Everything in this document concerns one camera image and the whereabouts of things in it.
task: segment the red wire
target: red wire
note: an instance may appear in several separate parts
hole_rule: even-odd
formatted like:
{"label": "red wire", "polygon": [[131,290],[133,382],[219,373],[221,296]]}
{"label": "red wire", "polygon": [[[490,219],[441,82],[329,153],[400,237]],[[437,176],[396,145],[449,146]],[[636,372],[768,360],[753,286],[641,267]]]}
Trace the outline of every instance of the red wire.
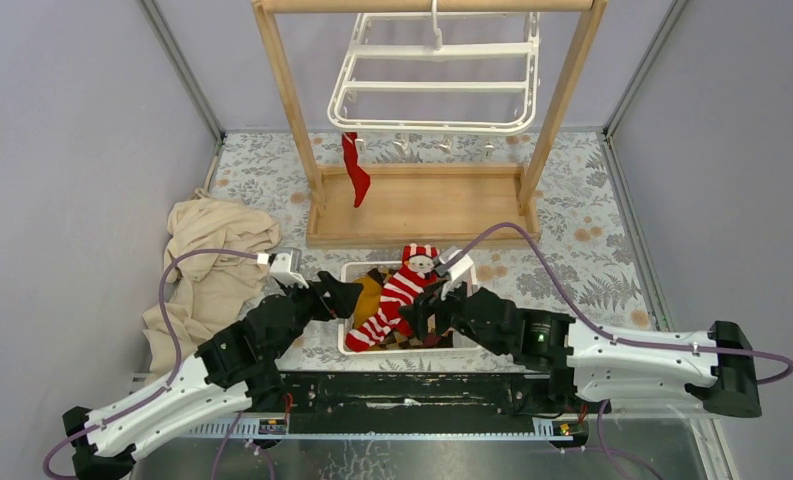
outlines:
{"label": "red wire", "polygon": [[586,416],[587,416],[587,404],[583,403],[582,404],[581,413],[579,413],[579,421],[576,422],[576,425],[578,425],[581,422],[583,422],[584,421],[584,417],[586,417]]}
{"label": "red wire", "polygon": [[284,432],[288,432],[290,430],[290,425],[287,423],[287,419],[290,416],[290,409],[293,408],[293,394],[285,393],[284,394]]}

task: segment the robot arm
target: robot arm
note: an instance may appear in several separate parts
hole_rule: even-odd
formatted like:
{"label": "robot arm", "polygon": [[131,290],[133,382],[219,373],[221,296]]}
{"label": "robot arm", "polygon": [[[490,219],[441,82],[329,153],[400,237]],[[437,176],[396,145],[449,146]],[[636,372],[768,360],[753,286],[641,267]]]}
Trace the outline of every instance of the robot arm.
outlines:
{"label": "robot arm", "polygon": [[[569,315],[518,308],[484,288],[468,297],[463,280],[472,267],[469,256],[448,272],[441,271],[443,262],[457,253],[450,249],[438,259],[443,282],[400,309],[420,340],[428,335],[433,315],[438,334],[454,328],[497,355],[510,354],[514,363],[549,372],[550,395],[557,397],[558,404],[610,400],[614,409],[639,412],[669,408],[743,418],[761,415],[752,359],[699,351],[699,347],[752,350],[736,324],[718,321],[709,331],[688,333],[603,325],[599,329],[607,335],[596,334]],[[611,338],[692,345],[693,350],[640,348]]]}
{"label": "robot arm", "polygon": [[[450,249],[439,262],[452,259],[457,252]],[[359,284],[339,282],[327,272],[319,272],[318,281],[306,281],[295,273],[299,254],[282,252],[259,258],[269,263],[284,295],[264,298],[244,320],[199,346],[168,386],[167,376],[107,407],[92,411],[75,407],[63,416],[67,435],[99,426],[73,442],[79,479],[122,478],[137,460],[218,416],[241,410],[281,410],[285,386],[275,360],[312,320],[348,318],[362,289]],[[446,270],[441,268],[443,280],[400,310],[421,339],[428,334],[434,315],[437,332],[454,328],[494,354],[510,354],[517,364],[549,372],[548,392],[540,395],[559,408],[610,399],[614,409],[671,404],[677,409],[701,406],[728,416],[761,414],[751,359],[629,347],[595,335],[566,314],[518,308],[483,288],[467,296],[462,280],[471,266],[465,256]],[[715,323],[709,332],[687,334],[601,328],[609,338],[751,349],[740,328],[727,322]],[[162,393],[152,402],[105,422],[159,389]]]}
{"label": "robot arm", "polygon": [[[63,415],[67,435],[99,426],[73,442],[79,479],[119,480],[134,462],[208,420],[242,410],[281,409],[284,384],[275,360],[312,320],[349,317],[363,288],[339,282],[328,272],[319,272],[318,281],[306,281],[295,272],[300,254],[259,255],[284,295],[265,297],[244,320],[200,345],[171,383],[167,385],[167,374],[106,407],[75,407]],[[153,395],[157,397],[129,415],[105,421]]]}

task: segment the glass surface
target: glass surface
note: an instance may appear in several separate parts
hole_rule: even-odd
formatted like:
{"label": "glass surface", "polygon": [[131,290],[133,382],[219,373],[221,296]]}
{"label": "glass surface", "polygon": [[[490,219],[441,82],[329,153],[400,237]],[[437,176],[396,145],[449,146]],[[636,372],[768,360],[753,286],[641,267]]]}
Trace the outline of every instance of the glass surface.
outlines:
{"label": "glass surface", "polygon": [[[591,421],[590,446],[597,446]],[[605,421],[606,441],[651,462],[665,480],[705,478],[687,424],[671,420]],[[138,464],[140,480],[208,480],[219,440],[175,439]],[[263,456],[232,440],[217,479],[268,479]],[[546,442],[525,441],[343,441],[285,440],[269,450],[275,478],[287,479],[599,479],[622,477],[601,453],[561,455]],[[655,478],[619,460],[635,479]]]}

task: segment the wooden post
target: wooden post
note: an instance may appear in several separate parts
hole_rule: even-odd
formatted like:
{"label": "wooden post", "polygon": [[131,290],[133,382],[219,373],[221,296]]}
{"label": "wooden post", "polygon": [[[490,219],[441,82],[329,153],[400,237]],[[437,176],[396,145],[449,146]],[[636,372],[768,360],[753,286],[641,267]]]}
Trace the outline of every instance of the wooden post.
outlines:
{"label": "wooden post", "polygon": [[317,168],[314,151],[308,138],[308,129],[305,127],[305,119],[302,117],[296,85],[293,83],[293,75],[290,73],[290,65],[287,63],[287,54],[281,43],[281,34],[278,31],[278,24],[275,22],[275,14],[265,11],[260,0],[252,0],[252,9],[255,11],[255,20],[258,22],[258,30],[261,32],[266,57],[272,67],[272,74],[275,76],[278,94],[284,105],[287,123],[290,124],[290,131],[293,133],[293,140],[296,142],[296,149],[299,151],[302,167],[308,178],[311,201],[314,208],[322,214],[325,208],[322,174]]}
{"label": "wooden post", "polygon": [[546,119],[540,128],[540,136],[534,147],[534,154],[532,154],[531,162],[523,176],[520,192],[517,195],[520,214],[526,212],[532,201],[537,182],[540,181],[540,174],[543,173],[543,168],[549,159],[549,152],[552,150],[552,144],[555,143],[558,129],[561,128],[561,121],[570,105],[570,99],[573,97],[573,91],[576,89],[576,83],[579,81],[582,67],[584,67],[587,54],[593,45],[593,38],[596,36],[596,30],[599,28],[599,22],[602,20],[602,14],[605,12],[607,4],[608,0],[594,0],[593,7],[579,15],[579,23],[576,25],[573,40],[570,42],[570,49],[567,50],[567,58],[561,68],[561,75],[558,76],[558,84],[555,85],[555,92],[552,94]]}

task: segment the red sock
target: red sock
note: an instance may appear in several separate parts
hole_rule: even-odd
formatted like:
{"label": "red sock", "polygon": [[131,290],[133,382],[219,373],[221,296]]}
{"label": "red sock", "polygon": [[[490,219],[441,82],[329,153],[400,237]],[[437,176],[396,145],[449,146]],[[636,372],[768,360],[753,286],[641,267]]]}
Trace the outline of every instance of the red sock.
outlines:
{"label": "red sock", "polygon": [[346,346],[350,350],[366,351],[384,341],[393,330],[405,336],[413,335],[411,326],[399,314],[399,307],[413,304],[414,299],[425,287],[437,281],[437,275],[433,271],[416,273],[411,259],[423,257],[430,265],[437,253],[437,249],[430,245],[421,246],[415,243],[402,250],[402,268],[381,288],[378,312],[346,335]]}
{"label": "red sock", "polygon": [[343,163],[346,164],[346,172],[349,174],[349,179],[352,180],[352,186],[355,187],[355,208],[358,208],[369,190],[370,178],[369,174],[358,165],[358,148],[355,146],[358,134],[348,132],[344,133],[342,138]]}

